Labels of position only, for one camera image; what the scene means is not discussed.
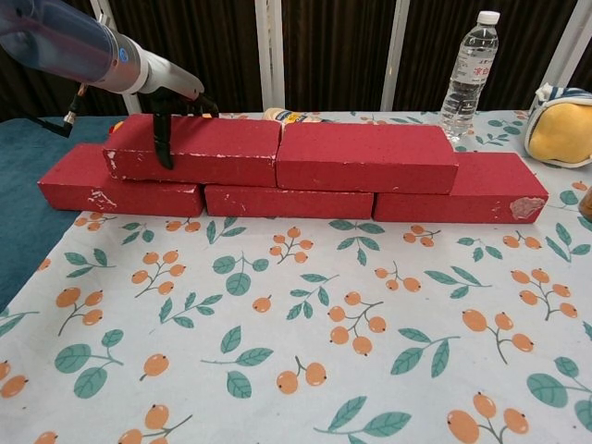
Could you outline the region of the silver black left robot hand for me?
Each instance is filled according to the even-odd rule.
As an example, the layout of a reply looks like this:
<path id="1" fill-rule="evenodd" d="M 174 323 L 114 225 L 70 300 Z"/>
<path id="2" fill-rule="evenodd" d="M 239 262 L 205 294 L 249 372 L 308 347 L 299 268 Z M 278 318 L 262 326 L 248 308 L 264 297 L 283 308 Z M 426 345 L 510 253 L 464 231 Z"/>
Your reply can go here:
<path id="1" fill-rule="evenodd" d="M 146 95 L 152 104 L 155 154 L 162 167 L 172 169 L 172 116 L 219 117 L 219 109 L 204 93 L 202 82 L 189 71 L 146 50 L 142 51 L 142 59 L 147 62 L 148 73 L 139 93 Z"/>

